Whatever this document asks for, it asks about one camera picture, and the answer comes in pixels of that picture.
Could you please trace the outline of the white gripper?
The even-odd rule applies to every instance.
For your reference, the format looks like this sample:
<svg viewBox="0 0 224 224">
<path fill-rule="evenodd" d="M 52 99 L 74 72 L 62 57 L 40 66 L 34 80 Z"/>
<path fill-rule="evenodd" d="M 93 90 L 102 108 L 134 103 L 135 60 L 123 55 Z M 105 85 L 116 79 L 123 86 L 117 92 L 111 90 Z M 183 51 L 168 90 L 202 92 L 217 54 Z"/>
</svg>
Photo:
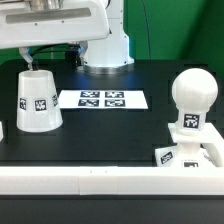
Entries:
<svg viewBox="0 0 224 224">
<path fill-rule="evenodd" d="M 108 0 L 0 0 L 0 49 L 19 48 L 33 69 L 31 46 L 80 41 L 80 57 L 88 41 L 106 38 Z"/>
</svg>

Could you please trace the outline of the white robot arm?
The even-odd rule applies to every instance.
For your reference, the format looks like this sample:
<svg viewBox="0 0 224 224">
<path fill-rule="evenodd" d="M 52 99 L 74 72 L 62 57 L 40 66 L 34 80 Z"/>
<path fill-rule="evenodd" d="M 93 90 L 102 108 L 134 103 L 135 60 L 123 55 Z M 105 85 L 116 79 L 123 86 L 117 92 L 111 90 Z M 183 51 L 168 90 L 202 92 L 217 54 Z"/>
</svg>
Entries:
<svg viewBox="0 0 224 224">
<path fill-rule="evenodd" d="M 128 71 L 123 17 L 124 0 L 0 0 L 0 49 L 17 48 L 33 69 L 31 47 L 79 44 L 85 72 Z"/>
</svg>

